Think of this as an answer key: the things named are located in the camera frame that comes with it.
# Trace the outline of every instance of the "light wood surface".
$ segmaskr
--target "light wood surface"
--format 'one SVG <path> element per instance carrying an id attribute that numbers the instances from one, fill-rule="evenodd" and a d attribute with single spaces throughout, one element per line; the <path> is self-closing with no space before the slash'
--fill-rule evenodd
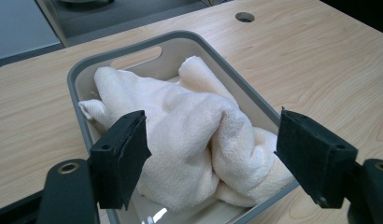
<path id="1" fill-rule="evenodd" d="M 255 21 L 235 19 L 246 11 Z M 383 160 L 383 34 L 315 0 L 236 0 L 0 68 L 0 208 L 87 159 L 66 77 L 78 61 L 174 30 L 201 35 L 276 110 L 308 115 Z M 294 190 L 251 223 L 347 223 Z"/>

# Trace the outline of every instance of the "towel fold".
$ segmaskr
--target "towel fold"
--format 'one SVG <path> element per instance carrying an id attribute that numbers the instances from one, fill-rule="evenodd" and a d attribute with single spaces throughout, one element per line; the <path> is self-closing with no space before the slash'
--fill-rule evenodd
<path id="1" fill-rule="evenodd" d="M 79 102 L 87 119 L 106 128 L 124 114 L 145 110 L 152 156 L 136 187 L 140 194 L 173 211 L 212 195 L 253 206 L 292 181 L 273 153 L 277 137 L 252 127 L 201 58 L 186 60 L 179 76 L 174 84 L 99 68 L 94 79 L 102 102 Z"/>

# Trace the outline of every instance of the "bin handle cutout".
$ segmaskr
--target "bin handle cutout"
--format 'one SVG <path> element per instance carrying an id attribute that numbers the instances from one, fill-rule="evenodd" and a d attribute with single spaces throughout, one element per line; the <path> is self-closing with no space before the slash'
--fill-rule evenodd
<path id="1" fill-rule="evenodd" d="M 125 55 L 124 57 L 113 60 L 110 64 L 115 69 L 126 69 L 139 65 L 141 63 L 147 63 L 151 60 L 157 59 L 162 55 L 161 47 L 153 47 L 150 49 L 143 49 L 135 53 Z"/>

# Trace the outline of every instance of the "gray plastic bin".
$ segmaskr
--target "gray plastic bin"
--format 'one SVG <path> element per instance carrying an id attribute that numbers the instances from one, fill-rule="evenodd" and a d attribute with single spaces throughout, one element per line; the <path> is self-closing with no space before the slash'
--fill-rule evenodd
<path id="1" fill-rule="evenodd" d="M 177 31 L 89 57 L 71 69 L 68 86 L 86 147 L 91 148 L 99 139 L 100 133 L 93 122 L 84 118 L 78 108 L 78 102 L 99 99 L 93 81 L 98 67 L 114 66 L 117 69 L 132 71 L 141 77 L 169 80 L 177 76 L 180 65 L 193 55 L 204 60 L 234 96 L 254 126 L 277 133 L 278 113 L 201 36 Z M 293 181 L 265 203 L 252 208 L 208 200 L 180 213 L 167 212 L 162 205 L 152 203 L 135 192 L 128 211 L 108 210 L 108 215 L 112 223 L 246 223 L 297 186 L 298 183 Z"/>

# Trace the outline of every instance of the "white towel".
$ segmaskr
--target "white towel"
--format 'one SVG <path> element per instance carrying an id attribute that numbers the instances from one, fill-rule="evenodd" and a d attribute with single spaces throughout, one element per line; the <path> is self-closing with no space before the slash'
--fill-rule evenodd
<path id="1" fill-rule="evenodd" d="M 105 108 L 79 102 L 86 118 L 106 118 L 106 128 L 124 114 L 145 110 L 152 156 L 143 167 L 139 193 L 173 211 L 212 195 L 253 206 L 291 181 L 273 153 L 277 137 L 252 127 L 200 58 L 186 60 L 179 76 L 174 84 L 99 68 L 94 79 Z"/>

